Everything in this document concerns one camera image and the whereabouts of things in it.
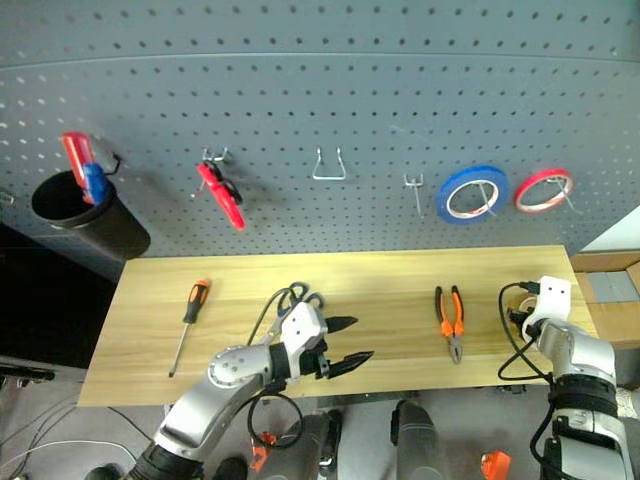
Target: orange pliers handle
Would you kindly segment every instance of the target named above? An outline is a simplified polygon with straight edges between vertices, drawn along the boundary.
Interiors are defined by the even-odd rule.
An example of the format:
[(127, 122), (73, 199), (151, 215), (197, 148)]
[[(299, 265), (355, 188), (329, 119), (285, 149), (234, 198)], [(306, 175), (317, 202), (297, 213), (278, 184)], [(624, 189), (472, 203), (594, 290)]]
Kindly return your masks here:
[(449, 338), (451, 335), (460, 336), (464, 333), (464, 306), (462, 304), (462, 297), (458, 291), (458, 287), (455, 285), (451, 287), (451, 297), (453, 298), (453, 304), (456, 309), (456, 321), (452, 325), (447, 317), (447, 312), (444, 305), (444, 295), (442, 294), (442, 287), (436, 287), (436, 315), (440, 322), (440, 331), (442, 335)]

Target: screwdriver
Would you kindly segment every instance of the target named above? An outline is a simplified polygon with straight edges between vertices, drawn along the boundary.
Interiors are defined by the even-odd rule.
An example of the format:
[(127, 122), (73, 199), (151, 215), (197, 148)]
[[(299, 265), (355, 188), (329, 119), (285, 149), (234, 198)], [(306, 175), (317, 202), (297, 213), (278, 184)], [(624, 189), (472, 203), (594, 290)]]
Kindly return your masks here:
[(182, 344), (187, 336), (187, 330), (189, 326), (196, 323), (198, 312), (204, 305), (204, 301), (207, 299), (209, 293), (209, 282), (206, 280), (198, 280), (193, 287), (191, 287), (191, 293), (189, 294), (189, 301), (187, 302), (187, 313), (184, 315), (182, 321), (184, 322), (184, 328), (182, 329), (182, 336), (180, 337), (180, 343), (178, 343), (178, 350), (176, 356), (173, 359), (171, 369), (169, 369), (169, 378), (173, 377), (178, 367), (178, 359), (180, 358), (180, 352), (182, 351)]

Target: black cylindrical container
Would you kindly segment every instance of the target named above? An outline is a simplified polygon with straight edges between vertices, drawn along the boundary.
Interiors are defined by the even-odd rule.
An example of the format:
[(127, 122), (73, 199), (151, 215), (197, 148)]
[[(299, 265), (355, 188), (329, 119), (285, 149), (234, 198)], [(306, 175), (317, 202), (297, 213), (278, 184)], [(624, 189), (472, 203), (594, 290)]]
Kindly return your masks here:
[(73, 172), (58, 173), (36, 189), (31, 206), (52, 226), (70, 231), (112, 258), (136, 258), (149, 248), (151, 238), (120, 201), (113, 184), (107, 185), (105, 199), (93, 206), (82, 200)]

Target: tape roll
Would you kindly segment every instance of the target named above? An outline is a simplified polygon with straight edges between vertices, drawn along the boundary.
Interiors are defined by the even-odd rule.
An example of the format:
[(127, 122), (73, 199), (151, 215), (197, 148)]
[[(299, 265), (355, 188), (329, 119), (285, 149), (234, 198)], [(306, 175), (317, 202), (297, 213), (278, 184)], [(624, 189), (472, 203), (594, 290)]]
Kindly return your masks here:
[[(548, 200), (545, 200), (544, 202), (534, 205), (527, 205), (522, 203), (522, 197), (531, 188), (533, 188), (538, 183), (546, 182), (547, 180), (552, 178), (564, 179), (565, 181), (563, 187), (558, 186), (558, 189), (560, 191), (556, 195), (549, 198)], [(565, 170), (564, 168), (549, 168), (527, 178), (516, 190), (516, 193), (513, 196), (513, 202), (515, 203), (516, 208), (523, 213), (542, 213), (560, 205), (567, 199), (569, 195), (571, 195), (572, 191), (573, 179), (571, 178), (571, 174), (569, 173), (569, 171)]]
[[(493, 187), (493, 192), (487, 198), (487, 203), (469, 212), (459, 212), (451, 207), (451, 199), (463, 188), (471, 185), (486, 184)], [(505, 173), (499, 168), (489, 165), (465, 168), (452, 175), (440, 187), (436, 195), (438, 215), (448, 223), (467, 225), (479, 222), (491, 212), (500, 210), (507, 203), (509, 182)]]

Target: blue tape roll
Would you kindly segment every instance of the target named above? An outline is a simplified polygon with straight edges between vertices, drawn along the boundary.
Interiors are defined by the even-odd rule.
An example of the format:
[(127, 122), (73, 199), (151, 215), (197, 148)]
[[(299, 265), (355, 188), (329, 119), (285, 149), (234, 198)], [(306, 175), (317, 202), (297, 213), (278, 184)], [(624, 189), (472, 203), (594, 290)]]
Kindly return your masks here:
[(486, 181), (495, 185), (493, 195), (489, 197), (489, 204), (493, 202), (491, 205), (491, 210), (493, 212), (496, 212), (505, 206), (509, 198), (509, 182), (505, 173), (499, 168), (491, 167), (489, 165), (469, 167), (452, 175), (442, 184), (438, 195), (436, 195), (438, 215), (444, 221), (454, 225), (468, 225), (470, 223), (479, 222), (491, 215), (488, 209), (484, 209), (484, 211), (475, 215), (475, 212), (483, 210), (481, 208), (474, 212), (457, 212), (463, 216), (470, 216), (469, 218), (460, 218), (455, 216), (456, 212), (452, 212), (450, 211), (450, 208), (447, 208), (447, 202), (454, 195), (456, 190), (463, 185), (476, 181)]

